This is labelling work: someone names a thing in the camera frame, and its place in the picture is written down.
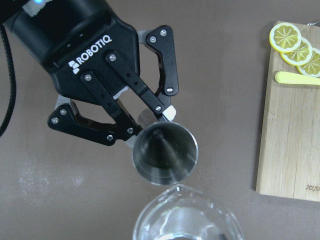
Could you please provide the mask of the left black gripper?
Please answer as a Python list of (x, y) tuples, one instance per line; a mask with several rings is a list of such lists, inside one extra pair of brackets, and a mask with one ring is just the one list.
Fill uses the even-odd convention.
[(104, 0), (52, 0), (37, 15), (21, 9), (4, 25), (49, 73), (64, 97), (93, 99), (80, 80), (86, 71), (99, 77), (111, 95), (122, 90), (124, 84), (105, 60), (112, 51), (140, 72), (137, 31)]

